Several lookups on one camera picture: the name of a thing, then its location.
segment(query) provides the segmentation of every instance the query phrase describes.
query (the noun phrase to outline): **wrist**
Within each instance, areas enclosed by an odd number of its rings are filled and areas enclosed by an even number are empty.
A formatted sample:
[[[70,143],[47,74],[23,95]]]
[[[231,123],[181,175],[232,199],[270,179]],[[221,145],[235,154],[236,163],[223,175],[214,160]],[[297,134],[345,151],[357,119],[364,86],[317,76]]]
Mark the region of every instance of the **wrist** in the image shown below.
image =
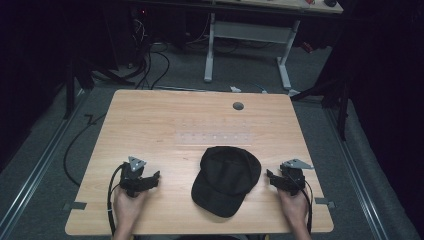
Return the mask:
[[[290,221],[290,228],[295,236],[296,240],[310,240],[311,235],[308,232],[308,228],[306,226],[305,221]]]
[[[128,240],[132,235],[133,226],[132,224],[119,224],[116,227],[113,240]]]

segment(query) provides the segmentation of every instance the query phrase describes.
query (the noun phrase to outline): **electronic equipment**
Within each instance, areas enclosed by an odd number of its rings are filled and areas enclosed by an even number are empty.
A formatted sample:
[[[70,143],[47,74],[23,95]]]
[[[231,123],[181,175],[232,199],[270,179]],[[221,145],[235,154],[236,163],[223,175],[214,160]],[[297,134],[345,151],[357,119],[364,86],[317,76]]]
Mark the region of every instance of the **electronic equipment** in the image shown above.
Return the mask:
[[[280,165],[280,170],[282,177],[274,175],[270,170],[267,171],[267,176],[269,178],[269,183],[275,186],[278,189],[289,192],[291,196],[295,196],[300,192],[305,196],[306,201],[308,202],[309,214],[308,214],[308,222],[306,224],[309,234],[312,229],[312,189],[311,197],[309,198],[306,194],[304,188],[305,184],[308,182],[305,180],[305,176],[303,175],[302,169],[314,169],[313,166],[299,160],[292,159],[290,161],[283,162]]]
[[[157,187],[159,184],[160,172],[157,171],[152,177],[143,178],[141,175],[144,171],[146,161],[137,159],[135,157],[128,157],[129,162],[121,164],[113,173],[110,179],[110,184],[107,194],[107,209],[109,217],[109,225],[112,231],[112,236],[115,234],[115,221],[113,220],[112,213],[112,184],[116,174],[121,170],[121,179],[119,186],[124,189],[129,197],[137,197],[137,193]]]

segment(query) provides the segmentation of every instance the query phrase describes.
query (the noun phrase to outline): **cap brim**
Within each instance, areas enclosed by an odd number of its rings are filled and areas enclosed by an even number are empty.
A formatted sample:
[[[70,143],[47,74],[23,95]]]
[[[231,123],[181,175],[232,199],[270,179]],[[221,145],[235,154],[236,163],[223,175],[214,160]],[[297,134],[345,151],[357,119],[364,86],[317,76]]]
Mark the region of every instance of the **cap brim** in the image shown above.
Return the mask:
[[[196,177],[191,189],[193,201],[209,212],[224,218],[232,217],[243,203],[245,194],[228,196],[212,187],[202,175],[202,171]]]

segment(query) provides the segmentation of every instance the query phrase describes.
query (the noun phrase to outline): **table leg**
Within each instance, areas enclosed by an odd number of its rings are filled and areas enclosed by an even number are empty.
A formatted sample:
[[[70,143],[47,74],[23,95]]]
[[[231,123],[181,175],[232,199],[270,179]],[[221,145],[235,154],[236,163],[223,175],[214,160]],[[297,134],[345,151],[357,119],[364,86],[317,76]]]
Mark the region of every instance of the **table leg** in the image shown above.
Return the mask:
[[[294,38],[296,37],[297,30],[299,28],[300,20],[296,20],[291,28],[289,37],[287,39],[286,47],[284,49],[283,55],[277,58],[278,69],[280,70],[281,81],[283,82],[283,87],[286,90],[291,89],[289,75],[287,74],[286,61],[290,53],[290,49],[293,45]]]

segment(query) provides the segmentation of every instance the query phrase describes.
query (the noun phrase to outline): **desk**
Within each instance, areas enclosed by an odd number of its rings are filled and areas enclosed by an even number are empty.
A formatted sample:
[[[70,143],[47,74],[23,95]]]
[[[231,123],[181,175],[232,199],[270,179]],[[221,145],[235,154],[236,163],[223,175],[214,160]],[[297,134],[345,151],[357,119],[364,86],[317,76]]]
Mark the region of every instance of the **desk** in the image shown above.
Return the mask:
[[[240,102],[243,110],[235,110]],[[231,145],[255,155],[262,165],[259,182],[231,218],[217,217],[191,199],[191,187],[206,148]],[[146,160],[144,176],[160,170],[159,186],[150,190],[135,234],[226,234],[289,232],[274,173],[283,161],[312,164],[290,98],[280,94],[119,90],[93,150],[66,232],[109,235],[106,196],[114,170],[128,156]],[[315,170],[304,170],[313,195],[323,193]],[[329,232],[326,205],[313,204],[313,232]]]
[[[336,13],[343,12],[342,7],[337,3],[334,7],[328,7],[323,0],[317,0],[314,4],[308,4],[305,0],[212,0],[216,2],[250,5],[253,7],[269,7],[277,9],[291,9],[300,12],[321,12],[321,13]],[[283,87],[287,90],[291,89],[290,79],[286,69],[286,61],[289,56],[290,49],[296,37],[299,28],[300,20],[295,20],[292,27],[272,27],[264,25],[234,23],[226,21],[216,21],[215,14],[211,14],[210,31],[209,31],[209,49],[206,57],[205,67],[205,82],[212,81],[213,59],[214,59],[214,39],[215,37],[233,38],[241,40],[262,41],[278,44],[285,44],[285,48],[277,58],[277,65],[280,71]]]

